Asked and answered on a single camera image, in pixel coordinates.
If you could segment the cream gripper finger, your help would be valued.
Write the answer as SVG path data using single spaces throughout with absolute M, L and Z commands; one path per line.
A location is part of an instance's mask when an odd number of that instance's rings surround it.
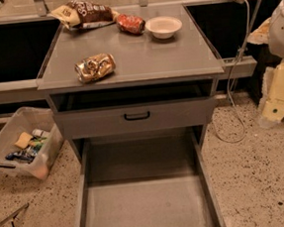
M 263 129 L 273 127 L 284 119 L 284 59 L 276 68 L 268 66 L 265 69 L 258 109 L 258 123 Z

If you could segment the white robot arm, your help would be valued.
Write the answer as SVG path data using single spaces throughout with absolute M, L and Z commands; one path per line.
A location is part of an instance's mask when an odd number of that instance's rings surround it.
M 282 58 L 275 69 L 266 69 L 262 83 L 262 89 L 268 90 L 260 100 L 258 120 L 262 128 L 268 129 L 279 124 L 284 117 L 284 0 L 246 40 L 250 44 L 268 44 L 269 51 Z

